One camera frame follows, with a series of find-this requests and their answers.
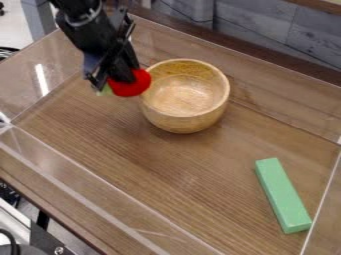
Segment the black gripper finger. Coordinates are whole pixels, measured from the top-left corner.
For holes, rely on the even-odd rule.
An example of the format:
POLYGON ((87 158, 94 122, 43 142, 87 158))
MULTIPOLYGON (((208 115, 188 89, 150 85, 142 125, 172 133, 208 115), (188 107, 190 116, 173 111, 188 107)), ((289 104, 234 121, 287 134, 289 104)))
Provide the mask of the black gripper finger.
POLYGON ((138 67, 138 57, 132 46, 121 49, 110 59, 109 76, 118 82, 132 83, 137 78, 134 69, 138 67))

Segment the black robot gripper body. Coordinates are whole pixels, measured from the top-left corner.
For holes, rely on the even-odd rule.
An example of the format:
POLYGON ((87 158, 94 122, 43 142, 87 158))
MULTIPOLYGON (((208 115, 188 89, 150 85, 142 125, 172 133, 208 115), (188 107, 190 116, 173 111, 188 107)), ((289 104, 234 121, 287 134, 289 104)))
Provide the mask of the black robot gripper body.
POLYGON ((121 6, 111 16, 102 6, 86 6, 78 9, 61 7, 57 23, 83 53, 83 77, 99 91, 106 79, 111 56, 126 46, 136 22, 129 16, 129 9, 121 6))

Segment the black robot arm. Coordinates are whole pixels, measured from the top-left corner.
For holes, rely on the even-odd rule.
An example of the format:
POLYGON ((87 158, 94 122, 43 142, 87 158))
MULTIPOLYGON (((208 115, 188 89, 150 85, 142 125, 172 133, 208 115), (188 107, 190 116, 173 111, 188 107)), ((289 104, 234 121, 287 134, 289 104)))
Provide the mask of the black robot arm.
POLYGON ((58 9, 55 21, 83 54, 83 76, 101 91, 107 79, 132 84, 140 67, 130 42, 136 22, 121 6, 113 16, 103 0, 49 0, 58 9))

